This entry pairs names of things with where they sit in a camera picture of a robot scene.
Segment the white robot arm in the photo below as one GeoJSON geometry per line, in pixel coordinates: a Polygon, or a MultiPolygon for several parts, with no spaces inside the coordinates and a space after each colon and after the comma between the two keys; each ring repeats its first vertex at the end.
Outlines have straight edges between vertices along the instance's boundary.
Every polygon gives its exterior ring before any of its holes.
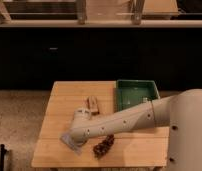
{"type": "Polygon", "coordinates": [[[108,134],[169,127],[167,171],[202,171],[202,89],[148,101],[98,119],[78,109],[69,130],[71,147],[108,134]]]}

